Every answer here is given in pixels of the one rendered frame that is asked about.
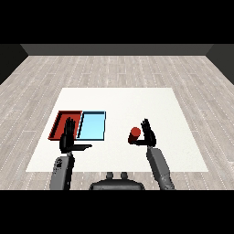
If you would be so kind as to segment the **red shallow open box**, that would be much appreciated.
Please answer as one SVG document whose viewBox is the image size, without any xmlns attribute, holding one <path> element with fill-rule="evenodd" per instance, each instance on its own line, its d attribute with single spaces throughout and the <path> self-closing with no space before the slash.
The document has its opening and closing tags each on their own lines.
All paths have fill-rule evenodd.
<svg viewBox="0 0 234 234">
<path fill-rule="evenodd" d="M 59 111 L 54 121 L 48 139 L 50 141 L 59 141 L 64 133 L 65 123 L 68 118 L 75 122 L 74 139 L 77 139 L 77 132 L 80 124 L 82 111 Z"/>
</svg>

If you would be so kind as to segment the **dark grey robot body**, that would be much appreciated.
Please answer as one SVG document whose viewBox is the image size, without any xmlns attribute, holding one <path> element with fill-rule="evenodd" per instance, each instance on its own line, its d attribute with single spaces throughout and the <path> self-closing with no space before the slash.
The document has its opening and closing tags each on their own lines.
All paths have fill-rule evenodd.
<svg viewBox="0 0 234 234">
<path fill-rule="evenodd" d="M 90 190 L 144 190 L 144 185 L 130 180 L 126 172 L 121 172 L 120 179 L 114 179 L 113 172 L 108 172 L 104 180 L 92 183 Z"/>
</svg>

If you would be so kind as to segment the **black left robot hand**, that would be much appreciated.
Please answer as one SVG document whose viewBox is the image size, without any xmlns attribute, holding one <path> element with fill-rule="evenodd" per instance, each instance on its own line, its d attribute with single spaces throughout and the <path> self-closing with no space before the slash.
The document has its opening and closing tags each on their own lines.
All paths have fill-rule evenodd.
<svg viewBox="0 0 234 234">
<path fill-rule="evenodd" d="M 91 147 L 91 144 L 74 144 L 75 121 L 70 117 L 64 125 L 64 133 L 60 136 L 59 149 L 63 154 L 72 151 L 84 151 Z"/>
</svg>

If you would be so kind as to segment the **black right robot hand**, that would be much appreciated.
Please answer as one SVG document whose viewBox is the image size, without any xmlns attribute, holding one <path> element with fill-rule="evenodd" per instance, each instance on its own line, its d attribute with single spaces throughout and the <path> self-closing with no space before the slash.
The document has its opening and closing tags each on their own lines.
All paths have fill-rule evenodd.
<svg viewBox="0 0 234 234">
<path fill-rule="evenodd" d="M 151 129 L 150 123 L 147 119 L 144 119 L 141 122 L 142 130 L 144 132 L 144 139 L 143 140 L 136 140 L 133 141 L 136 145 L 147 145 L 150 147 L 155 147 L 156 145 L 156 138 L 153 130 Z"/>
</svg>

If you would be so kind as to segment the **red can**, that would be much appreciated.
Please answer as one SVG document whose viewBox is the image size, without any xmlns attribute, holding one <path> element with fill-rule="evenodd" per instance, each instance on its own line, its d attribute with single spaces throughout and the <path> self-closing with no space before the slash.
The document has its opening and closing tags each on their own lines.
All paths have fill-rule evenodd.
<svg viewBox="0 0 234 234">
<path fill-rule="evenodd" d="M 132 144 L 139 138 L 140 135 L 141 135 L 141 130 L 138 127 L 133 127 L 128 137 L 128 143 Z"/>
</svg>

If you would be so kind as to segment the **light blue shallow open box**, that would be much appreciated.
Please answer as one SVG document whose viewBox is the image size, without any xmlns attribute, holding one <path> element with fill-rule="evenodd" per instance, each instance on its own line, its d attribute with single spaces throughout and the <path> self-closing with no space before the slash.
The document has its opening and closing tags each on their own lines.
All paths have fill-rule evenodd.
<svg viewBox="0 0 234 234">
<path fill-rule="evenodd" d="M 85 111 L 81 115 L 76 139 L 78 141 L 103 141 L 105 120 L 105 111 Z"/>
</svg>

